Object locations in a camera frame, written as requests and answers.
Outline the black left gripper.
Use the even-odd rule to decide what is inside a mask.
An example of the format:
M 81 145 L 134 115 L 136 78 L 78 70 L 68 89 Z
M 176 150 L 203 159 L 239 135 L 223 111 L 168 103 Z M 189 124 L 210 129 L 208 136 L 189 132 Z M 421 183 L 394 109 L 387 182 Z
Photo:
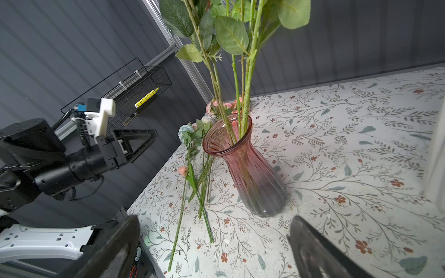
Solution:
M 155 142 L 156 130 L 113 130 L 113 140 L 99 137 L 99 143 L 67 157 L 74 176 L 80 180 L 99 178 L 103 173 L 133 163 Z

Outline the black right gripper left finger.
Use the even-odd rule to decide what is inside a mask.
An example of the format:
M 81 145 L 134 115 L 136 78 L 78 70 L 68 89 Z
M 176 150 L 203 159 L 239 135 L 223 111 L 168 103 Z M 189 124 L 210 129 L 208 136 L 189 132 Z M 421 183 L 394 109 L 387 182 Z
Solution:
M 128 278 L 140 235 L 138 217 L 131 215 L 92 249 L 57 275 L 58 278 Z

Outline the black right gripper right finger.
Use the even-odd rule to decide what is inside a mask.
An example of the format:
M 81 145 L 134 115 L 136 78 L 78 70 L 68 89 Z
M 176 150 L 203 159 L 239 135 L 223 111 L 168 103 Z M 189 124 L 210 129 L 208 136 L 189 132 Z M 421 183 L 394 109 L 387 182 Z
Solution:
M 293 217 L 287 239 L 302 278 L 371 276 L 299 215 Z

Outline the pink glass vase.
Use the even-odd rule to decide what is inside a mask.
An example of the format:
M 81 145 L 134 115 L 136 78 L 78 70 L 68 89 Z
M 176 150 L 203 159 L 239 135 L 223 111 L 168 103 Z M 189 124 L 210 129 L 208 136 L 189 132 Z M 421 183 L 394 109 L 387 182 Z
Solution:
M 276 170 L 251 143 L 253 123 L 248 118 L 248 129 L 235 144 L 230 144 L 226 125 L 218 121 L 203 139 L 203 150 L 210 156 L 221 158 L 245 207 L 259 217 L 271 217 L 285 207 L 286 186 Z

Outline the white ribbed ceramic vase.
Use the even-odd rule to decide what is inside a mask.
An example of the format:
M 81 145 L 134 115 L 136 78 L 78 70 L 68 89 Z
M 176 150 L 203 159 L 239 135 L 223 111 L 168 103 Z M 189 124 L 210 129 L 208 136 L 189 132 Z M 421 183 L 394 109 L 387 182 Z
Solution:
M 445 102 L 443 102 L 428 149 L 423 193 L 445 213 Z

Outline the white rose stem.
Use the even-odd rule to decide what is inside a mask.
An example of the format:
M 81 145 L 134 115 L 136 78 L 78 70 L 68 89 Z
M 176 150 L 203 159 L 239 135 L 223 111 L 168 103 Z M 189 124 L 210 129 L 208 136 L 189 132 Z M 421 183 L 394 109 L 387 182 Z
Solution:
M 233 113 L 238 116 L 235 125 L 237 138 L 248 130 L 250 89 L 247 82 L 250 70 L 251 36 L 246 20 L 251 12 L 250 1 L 213 1 L 211 4 L 216 38 L 221 49 L 231 57 L 235 86 Z

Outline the cream pink rose spray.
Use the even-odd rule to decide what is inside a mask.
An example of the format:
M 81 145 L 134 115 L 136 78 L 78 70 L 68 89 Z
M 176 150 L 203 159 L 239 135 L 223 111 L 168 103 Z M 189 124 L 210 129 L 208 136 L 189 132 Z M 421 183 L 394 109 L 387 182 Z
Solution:
M 248 31 L 250 42 L 248 52 L 241 55 L 243 104 L 239 120 L 240 137 L 248 129 L 251 84 L 262 47 L 280 27 L 295 30 L 308 25 L 310 17 L 310 0 L 251 1 Z

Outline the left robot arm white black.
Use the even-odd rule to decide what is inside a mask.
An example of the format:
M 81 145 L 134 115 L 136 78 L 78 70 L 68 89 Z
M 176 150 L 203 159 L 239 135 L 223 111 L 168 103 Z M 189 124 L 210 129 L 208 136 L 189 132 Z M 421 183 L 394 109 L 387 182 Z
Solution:
M 114 130 L 67 155 L 66 147 L 42 118 L 1 130 L 1 262 L 21 259 L 77 260 L 94 242 L 92 226 L 33 228 L 10 213 L 40 194 L 63 200 L 87 181 L 104 183 L 104 174 L 133 163 L 156 140 L 155 130 Z

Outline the yellow marker pen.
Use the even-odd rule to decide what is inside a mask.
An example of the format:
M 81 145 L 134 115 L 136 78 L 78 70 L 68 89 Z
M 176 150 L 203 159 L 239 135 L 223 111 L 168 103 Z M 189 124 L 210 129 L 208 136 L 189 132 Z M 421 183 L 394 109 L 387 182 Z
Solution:
M 152 91 L 150 91 L 147 95 L 145 95 L 143 98 L 141 98 L 135 105 L 135 108 L 140 108 L 142 107 L 145 103 L 147 103 L 150 99 L 154 98 L 155 96 L 157 96 L 157 92 L 158 92 L 159 88 L 156 88 Z

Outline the floral patterned table mat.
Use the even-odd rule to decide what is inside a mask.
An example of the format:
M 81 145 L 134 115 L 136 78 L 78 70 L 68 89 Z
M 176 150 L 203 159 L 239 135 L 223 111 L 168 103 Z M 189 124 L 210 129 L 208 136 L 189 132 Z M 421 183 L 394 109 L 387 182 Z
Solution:
M 444 95 L 436 67 L 253 100 L 252 142 L 286 185 L 284 210 L 249 212 L 218 159 L 211 244 L 183 196 L 178 148 L 128 210 L 158 276 L 296 278 L 286 236 L 300 215 L 374 277 L 442 278 L 445 216 L 423 195 L 423 174 Z

